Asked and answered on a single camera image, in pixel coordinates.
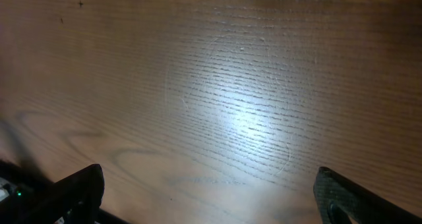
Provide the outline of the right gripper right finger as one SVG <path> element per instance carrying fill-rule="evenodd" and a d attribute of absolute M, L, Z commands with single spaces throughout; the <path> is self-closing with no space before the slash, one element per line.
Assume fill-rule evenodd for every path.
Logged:
<path fill-rule="evenodd" d="M 319 167 L 313 185 L 324 224 L 414 223 L 421 218 L 381 198 L 328 167 Z"/>

